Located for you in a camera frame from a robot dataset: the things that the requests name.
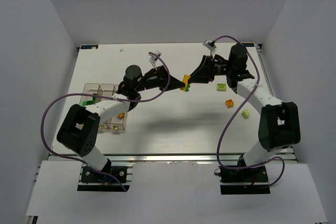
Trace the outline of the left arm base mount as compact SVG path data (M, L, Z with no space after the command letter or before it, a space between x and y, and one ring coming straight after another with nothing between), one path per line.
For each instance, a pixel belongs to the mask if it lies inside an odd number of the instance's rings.
M124 164L112 165L110 174L115 178L112 178L110 175L94 172L89 166L82 165L77 191L126 192L129 190L132 181L133 166Z

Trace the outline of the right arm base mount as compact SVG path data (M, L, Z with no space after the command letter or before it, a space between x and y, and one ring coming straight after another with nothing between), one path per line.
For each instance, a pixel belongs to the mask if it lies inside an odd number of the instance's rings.
M219 166L214 170L219 177L222 195L267 195L270 186L265 166L242 170L224 169Z

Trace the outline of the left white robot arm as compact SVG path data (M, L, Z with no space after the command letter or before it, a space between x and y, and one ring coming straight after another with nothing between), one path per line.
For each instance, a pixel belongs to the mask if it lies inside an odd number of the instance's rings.
M141 100L140 92L159 88L170 91L185 88L186 84L171 76L164 66L143 74L137 65L126 68L123 81L118 85L116 97L129 101L102 100L89 106L75 104L70 107L58 133L57 141L72 150L84 162L103 173L111 173L111 161L96 147L99 127L102 123L133 110Z

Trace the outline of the pale yellow small lego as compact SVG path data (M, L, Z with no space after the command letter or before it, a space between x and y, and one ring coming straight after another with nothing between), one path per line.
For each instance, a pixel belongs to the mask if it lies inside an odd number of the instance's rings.
M247 109L243 110L242 111L242 117L244 119L248 119L250 117L250 112Z

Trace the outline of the lime upside-down lego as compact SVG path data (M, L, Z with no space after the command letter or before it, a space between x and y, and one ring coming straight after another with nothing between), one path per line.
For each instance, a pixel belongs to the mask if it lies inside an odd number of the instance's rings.
M217 91L226 91L227 90L227 85L225 83L218 83L216 85L216 90Z

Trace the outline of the green 2x3 lego brick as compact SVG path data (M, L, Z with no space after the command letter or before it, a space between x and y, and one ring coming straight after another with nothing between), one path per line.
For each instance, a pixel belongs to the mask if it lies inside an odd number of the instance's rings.
M83 101L82 106L93 105L95 104L95 102L96 102L95 98L93 98L92 100Z

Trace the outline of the orange and green lego stack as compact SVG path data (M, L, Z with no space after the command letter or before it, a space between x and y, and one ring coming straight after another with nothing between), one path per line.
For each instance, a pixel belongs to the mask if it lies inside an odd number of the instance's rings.
M183 77L183 80L182 82L184 83L184 87L181 87L180 90L184 91L184 92L189 92L189 89L190 89L190 84L189 84L189 79L190 79L190 76L185 74L184 77Z

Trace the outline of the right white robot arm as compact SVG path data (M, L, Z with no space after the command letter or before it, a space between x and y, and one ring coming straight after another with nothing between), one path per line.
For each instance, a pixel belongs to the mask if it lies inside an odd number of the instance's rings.
M244 98L259 113L258 141L242 155L238 169L249 169L266 164L276 151L296 145L301 140L298 107L283 102L260 86L260 76L247 69L250 54L246 47L235 44L229 58L219 55L203 56L191 73L189 83L209 83L216 76L226 76L228 86Z

